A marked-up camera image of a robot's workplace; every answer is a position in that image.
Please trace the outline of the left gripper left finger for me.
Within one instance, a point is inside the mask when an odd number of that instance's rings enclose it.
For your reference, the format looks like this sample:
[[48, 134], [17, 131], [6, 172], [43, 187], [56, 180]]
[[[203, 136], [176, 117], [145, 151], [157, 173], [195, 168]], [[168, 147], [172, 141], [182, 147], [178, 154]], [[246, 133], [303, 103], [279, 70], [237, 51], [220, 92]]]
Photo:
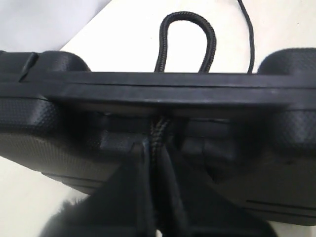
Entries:
[[150, 188], [149, 142], [96, 192], [68, 205], [46, 223], [42, 237], [153, 237], [155, 211]]

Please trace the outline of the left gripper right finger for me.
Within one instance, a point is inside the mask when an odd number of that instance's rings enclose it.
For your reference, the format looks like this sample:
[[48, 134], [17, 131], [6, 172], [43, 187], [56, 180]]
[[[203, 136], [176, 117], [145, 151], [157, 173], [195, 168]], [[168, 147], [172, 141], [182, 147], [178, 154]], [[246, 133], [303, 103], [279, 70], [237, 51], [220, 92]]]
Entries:
[[229, 202], [184, 161], [172, 146], [162, 152], [167, 197], [165, 234], [172, 237], [274, 237], [273, 228]]

